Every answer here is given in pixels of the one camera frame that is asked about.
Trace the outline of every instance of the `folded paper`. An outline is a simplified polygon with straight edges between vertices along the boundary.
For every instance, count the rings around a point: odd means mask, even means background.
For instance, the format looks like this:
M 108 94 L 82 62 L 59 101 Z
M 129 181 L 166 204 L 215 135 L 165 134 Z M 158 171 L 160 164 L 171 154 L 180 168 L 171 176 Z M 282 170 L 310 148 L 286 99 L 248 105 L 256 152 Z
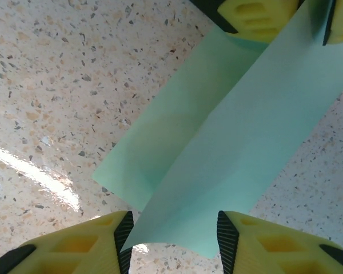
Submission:
M 329 2 L 306 0 L 209 114 L 124 248 L 173 243 L 216 255 L 216 212 L 249 212 L 343 90 L 343 44 L 322 45 Z
M 143 210 L 203 121 L 266 47 L 228 37 L 215 27 L 112 149 L 93 179 Z

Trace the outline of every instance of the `mint green paper strip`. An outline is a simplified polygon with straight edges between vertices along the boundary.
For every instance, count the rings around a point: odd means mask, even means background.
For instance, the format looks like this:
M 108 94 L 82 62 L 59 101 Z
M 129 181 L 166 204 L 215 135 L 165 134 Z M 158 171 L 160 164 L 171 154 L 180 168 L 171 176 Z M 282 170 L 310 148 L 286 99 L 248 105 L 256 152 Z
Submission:
M 228 37 L 215 27 L 93 174 L 142 210 L 210 112 L 267 45 Z
M 312 35 L 326 4 L 306 0 L 209 115 L 124 248 L 159 242 L 217 254 L 218 211 L 248 213 L 343 90 L 343 44 Z

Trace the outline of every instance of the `yellow plastic part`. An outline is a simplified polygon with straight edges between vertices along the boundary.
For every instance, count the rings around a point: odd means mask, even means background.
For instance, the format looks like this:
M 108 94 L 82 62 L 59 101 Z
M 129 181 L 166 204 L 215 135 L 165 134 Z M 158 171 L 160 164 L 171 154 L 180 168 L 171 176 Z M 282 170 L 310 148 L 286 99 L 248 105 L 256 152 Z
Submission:
M 330 240 L 237 212 L 225 212 L 239 232 L 232 274 L 343 274 L 320 244 Z
M 328 44 L 343 42 L 343 0 L 337 0 Z
M 217 11 L 237 31 L 234 37 L 270 43 L 297 11 L 299 0 L 226 0 Z
M 37 249 L 9 274 L 120 274 L 114 231 L 126 211 L 30 240 Z

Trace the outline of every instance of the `terrazzo floor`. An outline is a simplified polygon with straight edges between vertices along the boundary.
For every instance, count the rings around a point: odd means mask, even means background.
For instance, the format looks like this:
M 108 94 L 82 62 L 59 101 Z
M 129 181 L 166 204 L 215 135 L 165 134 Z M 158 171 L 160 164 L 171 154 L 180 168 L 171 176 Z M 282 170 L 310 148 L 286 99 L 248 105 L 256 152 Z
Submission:
M 0 1 L 0 256 L 130 209 L 91 174 L 211 26 L 182 0 Z M 251 214 L 343 246 L 343 93 Z M 134 248 L 130 273 L 164 272 L 222 268 Z

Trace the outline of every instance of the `yellow robot part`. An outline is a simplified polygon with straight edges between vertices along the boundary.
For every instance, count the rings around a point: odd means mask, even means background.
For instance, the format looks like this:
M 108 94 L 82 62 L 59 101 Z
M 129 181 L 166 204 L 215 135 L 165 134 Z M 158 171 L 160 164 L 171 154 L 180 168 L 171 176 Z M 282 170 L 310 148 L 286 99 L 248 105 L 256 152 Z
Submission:
M 328 44 L 338 44 L 343 42 L 343 0 L 333 2 L 333 12 L 331 13 L 328 26 Z
M 297 11 L 299 0 L 226 0 L 218 13 L 237 31 L 231 36 L 270 43 Z
M 343 274 L 339 245 L 241 213 L 219 213 L 217 239 L 224 274 Z
M 2 256 L 0 274 L 126 274 L 132 228 L 132 212 L 119 211 L 38 237 Z

